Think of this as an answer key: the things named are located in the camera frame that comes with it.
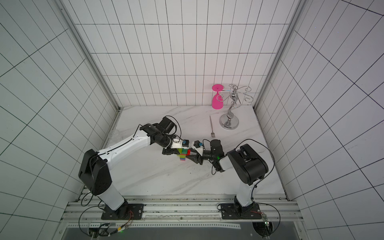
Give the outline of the red lego brick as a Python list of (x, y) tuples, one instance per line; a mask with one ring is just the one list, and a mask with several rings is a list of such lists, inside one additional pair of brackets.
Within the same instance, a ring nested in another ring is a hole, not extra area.
[(191, 150), (182, 149), (181, 155), (183, 156), (189, 156), (191, 154)]

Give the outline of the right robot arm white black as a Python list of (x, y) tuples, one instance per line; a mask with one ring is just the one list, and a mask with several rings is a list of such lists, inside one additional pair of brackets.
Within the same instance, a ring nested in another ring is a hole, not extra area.
[(258, 182), (270, 173), (266, 161), (248, 144), (227, 153), (224, 152), (220, 140), (209, 142), (209, 149), (200, 141), (195, 141), (187, 150), (187, 158), (196, 164), (209, 162), (214, 170), (223, 173), (235, 170), (240, 179), (240, 187), (230, 204), (218, 204), (218, 210), (223, 220), (261, 220), (265, 222), (266, 215), (254, 202), (254, 189)]

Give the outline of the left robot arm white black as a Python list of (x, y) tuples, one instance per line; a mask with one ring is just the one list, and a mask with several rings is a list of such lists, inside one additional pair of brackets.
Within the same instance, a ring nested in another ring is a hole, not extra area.
[(179, 154), (180, 149), (188, 149), (190, 142), (171, 134), (177, 125), (170, 116), (165, 116), (160, 123), (139, 125), (135, 133), (119, 143), (105, 149), (90, 149), (83, 156), (79, 178), (93, 196), (104, 204), (102, 220), (140, 220), (142, 204), (129, 204), (113, 185), (110, 171), (130, 155), (157, 144), (166, 154)]

